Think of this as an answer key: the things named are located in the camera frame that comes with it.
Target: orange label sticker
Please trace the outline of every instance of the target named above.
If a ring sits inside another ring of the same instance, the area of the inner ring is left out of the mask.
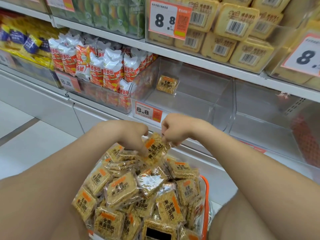
[[[103,218],[107,218],[107,219],[110,219],[110,220],[112,220],[112,221],[114,221],[114,220],[116,219],[113,215],[108,214],[108,213],[104,213],[104,212],[101,213],[101,216],[102,216]]]
[[[83,198],[85,198],[87,200],[87,202],[91,201],[90,196],[86,192],[82,192],[82,196],[83,196]]]
[[[176,208],[177,213],[180,214],[181,212],[180,207],[175,196],[172,196],[172,202],[173,202],[174,208]]]
[[[150,0],[149,31],[185,40],[192,7]]]

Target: snack package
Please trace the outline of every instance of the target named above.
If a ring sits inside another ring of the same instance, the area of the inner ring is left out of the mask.
[[[180,203],[187,206],[198,193],[195,179],[181,179],[176,181]]]
[[[59,44],[58,51],[60,53],[63,69],[65,70],[65,72],[69,73],[71,76],[75,76],[77,66],[77,52],[74,46]]]
[[[140,63],[141,60],[138,57],[130,57],[127,54],[124,54],[123,65],[124,65],[124,79],[127,82],[132,82],[134,78],[140,72]]]
[[[135,173],[129,171],[106,185],[104,192],[108,210],[118,209],[139,193],[135,177]]]
[[[182,226],[179,230],[179,240],[201,240],[202,237],[196,232]]]
[[[109,212],[99,207],[95,212],[94,233],[103,239],[120,240],[125,214],[121,211]]]
[[[159,239],[159,236],[166,236],[167,240],[178,240],[179,225],[165,222],[163,220],[144,220],[141,240]]]
[[[149,154],[148,157],[143,158],[143,161],[148,166],[157,165],[162,162],[162,156],[170,149],[170,144],[164,143],[162,137],[155,132],[145,141],[145,146]]]
[[[90,82],[103,86],[103,57],[97,57],[90,52]]]
[[[167,164],[174,179],[194,179],[199,176],[187,162],[170,160],[167,161]]]
[[[103,87],[117,92],[120,87],[120,80],[124,77],[124,69],[120,59],[112,61],[108,54],[103,56]]]
[[[141,218],[149,218],[155,208],[156,194],[150,195],[149,199],[143,199],[136,202],[134,209]]]
[[[132,82],[127,82],[125,79],[120,80],[119,93],[121,94],[121,96],[119,96],[120,98],[119,102],[120,102],[120,106],[126,109],[131,106],[131,99],[129,96],[129,90],[130,90],[131,84]]]
[[[135,210],[132,210],[124,219],[121,240],[134,240],[138,237],[142,221]]]
[[[95,196],[101,194],[103,187],[112,179],[111,173],[102,165],[91,172],[83,183]]]
[[[169,172],[164,165],[147,168],[137,176],[138,185],[147,198],[169,179]]]
[[[162,92],[175,94],[178,84],[179,81],[177,79],[161,75],[158,79],[156,88]]]
[[[181,222],[185,223],[186,219],[183,217],[177,194],[174,190],[158,192],[155,204],[163,222],[174,225]]]
[[[97,199],[91,195],[89,190],[81,186],[80,190],[72,201],[72,205],[81,215],[82,220],[86,222],[96,208]]]

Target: supermarket shelf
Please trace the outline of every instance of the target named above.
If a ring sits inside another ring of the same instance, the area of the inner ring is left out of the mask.
[[[44,87],[46,89],[49,89],[49,90],[51,90],[53,92],[56,92],[56,93],[58,93],[60,95],[67,96],[67,92],[66,92],[66,90],[64,88],[56,88],[56,87],[54,87],[54,86],[52,86],[50,84],[47,84],[47,83],[42,82],[42,81],[40,81],[38,79],[35,79],[35,78],[31,77],[31,76],[28,76],[26,74],[18,72],[18,71],[14,70],[14,69],[11,69],[11,68],[9,68],[9,67],[7,67],[5,65],[0,64],[0,70],[3,70],[3,71],[6,71],[8,73],[11,73],[13,75],[16,75],[16,76],[18,76],[20,78],[23,78],[23,79],[25,79],[27,81],[30,81],[32,83],[35,83],[37,85],[40,85],[40,86],[42,86],[42,87]]]
[[[182,61],[194,66],[205,68],[214,72],[225,74],[227,76],[235,77],[247,82],[265,86],[280,92],[286,92],[295,96],[306,98],[315,102],[320,102],[320,92],[313,89],[304,88],[289,82],[274,79],[268,76],[266,73],[255,74],[247,72],[241,69],[233,68],[224,64],[216,63],[192,55],[188,55],[182,52],[157,46],[154,44],[146,43],[144,39],[135,40],[129,37],[118,35],[115,33],[107,32],[98,28],[89,27],[83,24],[68,21],[62,18],[53,17],[56,24],[73,28],[82,32],[86,32],[98,37],[106,38],[112,41],[116,41],[125,45],[136,47],[145,51],[153,52],[155,54],[165,56],[171,59]]]
[[[11,11],[14,12],[19,12],[34,18],[38,18],[44,21],[48,21],[51,22],[51,17],[49,14],[47,13],[43,13],[43,12],[39,12],[39,11],[35,11],[26,7],[20,7],[18,5],[6,2],[6,1],[0,1],[0,7],[5,8],[5,9],[9,9]]]

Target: green snack bag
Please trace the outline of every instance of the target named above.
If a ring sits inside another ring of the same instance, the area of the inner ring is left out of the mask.
[[[112,31],[120,31],[126,34],[129,31],[128,12],[129,6],[123,0],[110,0],[109,2],[109,26]]]
[[[93,21],[97,28],[109,30],[109,0],[93,0]]]

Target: orange price tag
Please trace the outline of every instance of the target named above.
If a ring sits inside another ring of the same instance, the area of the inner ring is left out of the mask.
[[[135,112],[137,115],[143,116],[150,120],[154,120],[156,122],[161,122],[162,110],[156,109],[149,105],[140,103],[136,101],[136,109]]]
[[[149,31],[185,40],[191,13],[192,7],[150,0]]]

